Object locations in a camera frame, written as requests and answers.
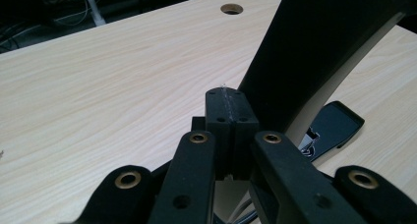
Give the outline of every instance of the screw hole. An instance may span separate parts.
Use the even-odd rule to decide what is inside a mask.
[[[193,143],[203,143],[208,140],[208,137],[204,134],[192,134],[190,136],[190,141]]]
[[[225,4],[220,10],[226,15],[239,15],[243,12],[243,8],[237,4]]]
[[[375,189],[379,186],[378,181],[368,173],[353,170],[348,174],[350,181],[365,189]]]
[[[177,196],[174,198],[172,204],[177,209],[185,209],[191,204],[191,199],[189,196]]]
[[[137,171],[121,173],[114,181],[117,188],[126,190],[135,187],[142,177]]]
[[[281,138],[277,135],[274,135],[274,134],[265,135],[264,140],[266,142],[270,142],[270,143],[280,143],[281,142]]]

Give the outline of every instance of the white cable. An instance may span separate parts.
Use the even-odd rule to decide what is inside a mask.
[[[88,4],[87,4],[87,1],[86,0],[84,0],[84,4],[87,7],[86,10],[81,11],[81,12],[76,13],[76,14],[72,14],[72,15],[69,15],[69,16],[65,16],[65,17],[61,17],[61,18],[55,19],[54,21],[56,23],[58,23],[60,25],[64,25],[64,26],[76,26],[76,25],[79,25],[87,17],[87,13],[90,10],[90,8],[88,7]],[[60,23],[59,22],[59,21],[62,21],[62,20],[65,20],[65,19],[68,19],[68,18],[71,18],[71,17],[74,17],[74,16],[78,16],[78,15],[80,15],[82,13],[84,13],[84,16],[78,22],[76,22],[75,24],[65,24],[65,23]]]

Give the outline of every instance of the round hole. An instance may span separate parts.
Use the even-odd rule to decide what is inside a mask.
[[[315,194],[313,196],[314,203],[320,207],[320,208],[331,208],[331,201],[326,196],[323,196],[322,194]]]
[[[190,141],[193,143],[203,143],[208,140],[208,137],[204,134],[192,134],[190,136]]]
[[[280,143],[281,142],[281,138],[277,135],[274,135],[274,134],[265,135],[264,140],[266,142],[270,142],[270,143]]]
[[[379,186],[374,177],[362,171],[350,171],[348,177],[354,184],[365,189],[375,189]]]
[[[120,174],[114,183],[119,189],[131,189],[135,187],[141,181],[141,179],[141,174],[137,171],[125,172]]]
[[[237,4],[225,4],[221,6],[220,10],[227,15],[239,15],[243,12],[243,8]]]
[[[190,206],[191,204],[191,199],[189,196],[177,196],[176,198],[174,198],[174,200],[172,201],[172,204],[174,205],[174,207],[176,207],[177,209],[185,209],[188,206]]]

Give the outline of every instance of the wooden desk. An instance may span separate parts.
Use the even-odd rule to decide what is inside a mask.
[[[112,170],[173,156],[204,94],[237,87],[280,0],[192,0],[0,56],[0,223],[74,221]],[[240,15],[220,12],[237,3]],[[394,28],[331,100],[366,119],[319,168],[417,200],[417,35]]]

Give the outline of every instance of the dark floor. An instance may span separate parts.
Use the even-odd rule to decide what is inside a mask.
[[[109,24],[186,0],[95,0]],[[86,0],[42,0],[49,20],[0,19],[0,53],[13,51],[60,36],[94,28]]]

